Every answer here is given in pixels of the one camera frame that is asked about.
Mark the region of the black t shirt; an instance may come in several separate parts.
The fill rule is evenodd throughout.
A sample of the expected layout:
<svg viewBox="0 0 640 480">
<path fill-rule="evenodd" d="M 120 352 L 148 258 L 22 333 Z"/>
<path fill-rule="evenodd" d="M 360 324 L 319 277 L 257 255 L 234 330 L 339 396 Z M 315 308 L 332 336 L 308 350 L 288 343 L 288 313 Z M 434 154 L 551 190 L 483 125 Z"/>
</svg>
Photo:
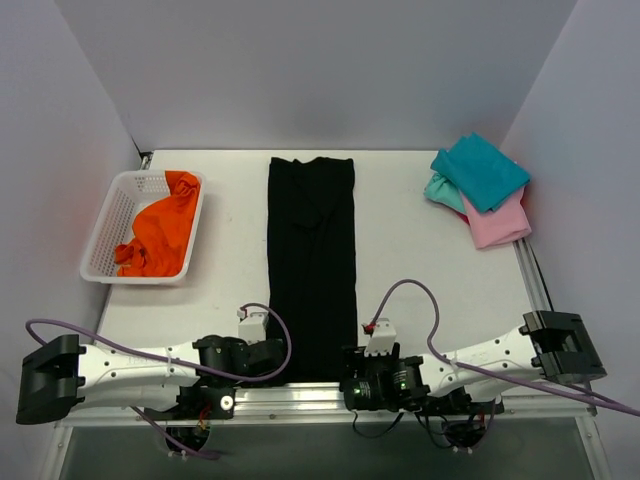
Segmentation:
<svg viewBox="0 0 640 480">
<path fill-rule="evenodd" d="M 350 159 L 270 162 L 269 305 L 284 322 L 268 333 L 292 340 L 284 383 L 337 381 L 357 343 L 354 184 Z"/>
</svg>

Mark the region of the orange t shirt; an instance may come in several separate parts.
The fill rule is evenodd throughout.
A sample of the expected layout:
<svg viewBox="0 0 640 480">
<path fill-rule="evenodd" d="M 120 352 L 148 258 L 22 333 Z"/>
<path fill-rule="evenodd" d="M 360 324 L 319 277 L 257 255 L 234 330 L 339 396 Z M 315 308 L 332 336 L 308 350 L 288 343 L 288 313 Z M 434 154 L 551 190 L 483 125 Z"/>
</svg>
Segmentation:
<svg viewBox="0 0 640 480">
<path fill-rule="evenodd" d="M 165 180 L 169 195 L 143 209 L 133 239 L 114 249 L 119 277 L 174 277 L 183 268 L 201 185 L 186 171 L 166 171 Z"/>
</svg>

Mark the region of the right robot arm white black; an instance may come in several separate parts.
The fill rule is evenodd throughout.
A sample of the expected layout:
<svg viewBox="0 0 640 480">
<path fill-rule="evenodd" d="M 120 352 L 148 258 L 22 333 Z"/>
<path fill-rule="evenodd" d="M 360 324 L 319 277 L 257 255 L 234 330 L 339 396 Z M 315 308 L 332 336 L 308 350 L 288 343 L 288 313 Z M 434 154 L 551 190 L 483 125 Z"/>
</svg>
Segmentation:
<svg viewBox="0 0 640 480">
<path fill-rule="evenodd" d="M 365 326 L 366 345 L 344 348 L 339 390 L 347 409 L 423 416 L 501 413 L 502 394 L 534 382 L 582 385 L 606 370 L 581 317 L 534 311 L 502 336 L 434 355 L 401 357 L 387 318 Z"/>
</svg>

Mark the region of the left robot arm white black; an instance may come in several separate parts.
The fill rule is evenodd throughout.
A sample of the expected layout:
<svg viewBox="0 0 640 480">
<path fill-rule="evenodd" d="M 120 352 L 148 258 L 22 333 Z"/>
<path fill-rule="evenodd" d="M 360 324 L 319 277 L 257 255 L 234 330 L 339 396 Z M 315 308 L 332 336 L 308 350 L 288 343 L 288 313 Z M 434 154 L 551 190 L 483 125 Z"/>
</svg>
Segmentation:
<svg viewBox="0 0 640 480">
<path fill-rule="evenodd" d="M 137 407 L 154 420 L 230 419 L 236 388 L 272 379 L 287 358 L 280 339 L 209 335 L 130 355 L 62 335 L 23 359 L 16 422 L 46 424 L 102 407 Z"/>
</svg>

